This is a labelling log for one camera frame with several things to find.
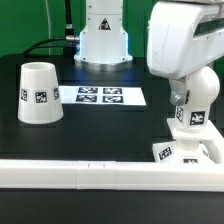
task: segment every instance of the white cone cup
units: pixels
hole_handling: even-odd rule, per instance
[[[21,68],[19,120],[30,124],[46,124],[63,117],[55,66],[34,62]]]

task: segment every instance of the white paper with markers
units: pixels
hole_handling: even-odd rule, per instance
[[[59,86],[63,104],[119,104],[146,106],[139,87]]]

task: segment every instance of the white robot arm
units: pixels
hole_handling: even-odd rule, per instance
[[[158,2],[151,15],[147,63],[152,74],[170,80],[176,141],[154,144],[157,162],[211,163],[202,140],[215,139],[208,120],[219,79],[206,65],[224,55],[223,2]]]

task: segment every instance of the black table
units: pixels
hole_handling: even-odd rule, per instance
[[[25,124],[17,119],[20,68],[31,61],[55,64],[59,85],[141,87],[147,105],[63,105],[60,121]],[[0,76],[0,159],[153,162],[152,144],[172,140],[168,80],[151,76],[142,58],[126,70],[96,72],[61,56],[8,55]],[[223,112],[221,90],[210,119],[222,134]],[[0,189],[0,222],[222,223],[223,205],[215,192]]]

